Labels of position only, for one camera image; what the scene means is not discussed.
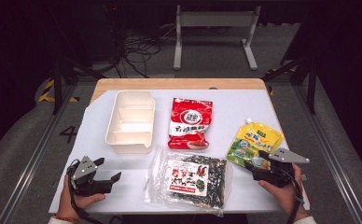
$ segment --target sleeve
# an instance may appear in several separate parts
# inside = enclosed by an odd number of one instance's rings
[[[294,222],[294,224],[316,224],[316,222],[313,217],[306,217]]]
[[[48,224],[73,224],[73,222],[60,220],[57,219],[56,217],[51,217]]]

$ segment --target white plastic container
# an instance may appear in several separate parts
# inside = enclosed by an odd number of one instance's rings
[[[152,143],[155,100],[149,91],[119,91],[105,141],[119,154],[148,153]]]

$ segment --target hand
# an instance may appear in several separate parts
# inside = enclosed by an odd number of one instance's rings
[[[105,196],[101,193],[97,193],[89,197],[74,195],[74,199],[78,207],[86,209],[89,205],[104,200]],[[71,206],[70,191],[68,190],[68,175],[64,177],[63,190],[60,196],[59,210],[56,217],[79,219],[77,212]]]
[[[300,192],[303,193],[303,188],[301,187],[301,175],[302,171],[301,169],[296,165],[293,164],[294,171],[295,171],[295,180],[299,184]],[[294,209],[295,204],[295,188],[293,184],[288,184],[282,188],[277,188],[276,186],[264,181],[259,180],[259,185],[263,187],[265,190],[267,190],[270,194],[276,198],[277,202],[280,204],[280,206],[283,208],[283,210],[287,214],[291,214],[292,210]],[[299,210],[297,212],[297,215],[295,216],[294,221],[298,221],[302,218],[308,217],[309,214],[306,212],[303,206],[299,207]]]

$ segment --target red bag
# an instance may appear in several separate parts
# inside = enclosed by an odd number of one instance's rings
[[[174,98],[168,142],[173,149],[205,149],[208,142],[204,132],[208,129],[213,102]]]

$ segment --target white metal stand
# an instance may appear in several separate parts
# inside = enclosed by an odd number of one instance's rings
[[[182,39],[181,27],[192,26],[229,26],[229,27],[248,27],[248,37],[242,39],[247,61],[251,70],[257,70],[257,63],[255,61],[253,52],[251,50],[251,41],[257,26],[260,7],[256,7],[255,11],[181,11],[181,7],[177,6],[176,12],[176,43],[174,54],[174,70],[181,69],[181,53],[182,53]]]

